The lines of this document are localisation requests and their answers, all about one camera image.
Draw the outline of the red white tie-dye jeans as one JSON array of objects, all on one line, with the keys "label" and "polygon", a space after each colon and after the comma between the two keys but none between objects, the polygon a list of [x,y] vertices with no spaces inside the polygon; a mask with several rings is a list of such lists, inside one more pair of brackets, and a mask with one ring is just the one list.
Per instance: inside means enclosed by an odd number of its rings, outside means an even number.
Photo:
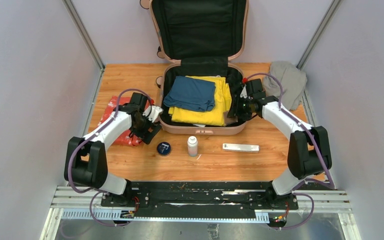
[{"label": "red white tie-dye jeans", "polygon": [[121,110],[115,111],[116,107],[127,104],[130,100],[130,97],[118,99],[115,95],[110,98],[100,124],[93,134],[94,142],[104,143],[106,149],[113,145],[135,147],[143,142],[130,131],[133,123],[132,116]]}]

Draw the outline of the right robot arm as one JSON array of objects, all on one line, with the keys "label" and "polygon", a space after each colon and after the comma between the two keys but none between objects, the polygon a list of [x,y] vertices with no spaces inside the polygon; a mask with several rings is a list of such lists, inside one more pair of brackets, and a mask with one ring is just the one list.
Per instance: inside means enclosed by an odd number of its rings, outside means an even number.
[{"label": "right robot arm", "polygon": [[312,126],[297,118],[284,107],[280,98],[267,96],[260,79],[244,78],[237,90],[228,116],[237,117],[239,121],[262,118],[289,141],[287,168],[268,184],[265,195],[257,202],[278,209],[295,190],[308,182],[316,182],[314,176],[320,174],[326,175],[329,181],[326,186],[333,189],[328,131],[323,126]]}]

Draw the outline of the blue garment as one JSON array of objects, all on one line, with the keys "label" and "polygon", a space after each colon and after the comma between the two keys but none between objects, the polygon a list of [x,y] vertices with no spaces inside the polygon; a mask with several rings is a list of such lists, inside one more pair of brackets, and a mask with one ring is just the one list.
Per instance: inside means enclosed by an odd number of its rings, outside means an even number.
[{"label": "blue garment", "polygon": [[176,76],[163,104],[194,112],[211,111],[216,105],[215,90],[215,83],[211,81]]}]

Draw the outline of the white rectangular box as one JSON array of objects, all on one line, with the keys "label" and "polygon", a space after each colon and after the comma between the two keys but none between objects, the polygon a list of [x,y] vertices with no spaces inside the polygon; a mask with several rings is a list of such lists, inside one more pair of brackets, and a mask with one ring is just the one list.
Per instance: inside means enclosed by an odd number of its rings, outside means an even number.
[{"label": "white rectangular box", "polygon": [[222,149],[227,152],[258,153],[260,151],[260,146],[252,144],[223,143]]}]

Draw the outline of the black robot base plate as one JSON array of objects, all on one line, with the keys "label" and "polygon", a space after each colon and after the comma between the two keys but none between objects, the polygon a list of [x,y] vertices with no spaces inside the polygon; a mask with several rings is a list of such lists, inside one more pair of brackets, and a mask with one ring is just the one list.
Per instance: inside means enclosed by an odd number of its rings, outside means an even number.
[{"label": "black robot base plate", "polygon": [[268,181],[134,181],[133,201],[122,206],[102,193],[94,196],[92,210],[121,210],[118,219],[252,220],[257,211],[285,214],[298,209],[293,195],[271,206],[257,202]]}]

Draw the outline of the white small bottle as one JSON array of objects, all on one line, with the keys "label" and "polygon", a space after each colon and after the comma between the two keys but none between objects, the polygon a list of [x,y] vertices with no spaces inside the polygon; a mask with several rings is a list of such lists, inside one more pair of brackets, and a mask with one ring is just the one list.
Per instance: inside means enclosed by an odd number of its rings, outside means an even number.
[{"label": "white small bottle", "polygon": [[187,151],[190,157],[195,157],[198,154],[198,139],[196,136],[190,136],[187,139]]}]

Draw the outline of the clear acrylic block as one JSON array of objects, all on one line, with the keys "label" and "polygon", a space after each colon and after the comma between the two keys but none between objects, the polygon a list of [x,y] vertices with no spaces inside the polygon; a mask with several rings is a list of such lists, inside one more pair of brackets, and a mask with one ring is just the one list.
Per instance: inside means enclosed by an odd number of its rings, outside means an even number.
[{"label": "clear acrylic block", "polygon": [[224,127],[228,125],[235,124],[238,122],[238,118],[236,116],[229,117],[229,113],[226,111],[223,113]]}]

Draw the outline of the yellow garment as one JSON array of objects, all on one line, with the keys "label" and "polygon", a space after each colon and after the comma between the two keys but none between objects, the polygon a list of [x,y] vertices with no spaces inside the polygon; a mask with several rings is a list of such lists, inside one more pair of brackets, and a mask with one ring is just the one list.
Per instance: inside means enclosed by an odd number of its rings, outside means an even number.
[{"label": "yellow garment", "polygon": [[163,99],[173,122],[219,127],[226,125],[231,104],[229,84],[221,76],[176,76]]}]

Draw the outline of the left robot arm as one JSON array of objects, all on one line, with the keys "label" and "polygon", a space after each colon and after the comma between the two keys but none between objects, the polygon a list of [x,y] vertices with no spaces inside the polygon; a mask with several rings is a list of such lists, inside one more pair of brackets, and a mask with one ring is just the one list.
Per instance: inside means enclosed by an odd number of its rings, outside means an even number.
[{"label": "left robot arm", "polygon": [[162,128],[157,122],[162,113],[163,109],[154,105],[146,93],[134,89],[129,102],[117,101],[112,113],[96,129],[72,137],[64,167],[64,178],[71,188],[79,194],[96,190],[122,207],[129,206],[134,199],[132,183],[109,172],[107,150],[126,131],[149,144]]}]

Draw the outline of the round navy tin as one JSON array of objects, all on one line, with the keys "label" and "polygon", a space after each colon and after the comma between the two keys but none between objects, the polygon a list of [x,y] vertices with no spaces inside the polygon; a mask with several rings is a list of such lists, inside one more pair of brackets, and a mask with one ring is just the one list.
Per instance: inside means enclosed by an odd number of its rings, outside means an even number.
[{"label": "round navy tin", "polygon": [[171,147],[171,144],[166,142],[166,141],[162,141],[160,142],[157,147],[156,147],[156,151],[157,153],[160,155],[160,156],[168,156],[171,151],[172,151],[172,147]]}]

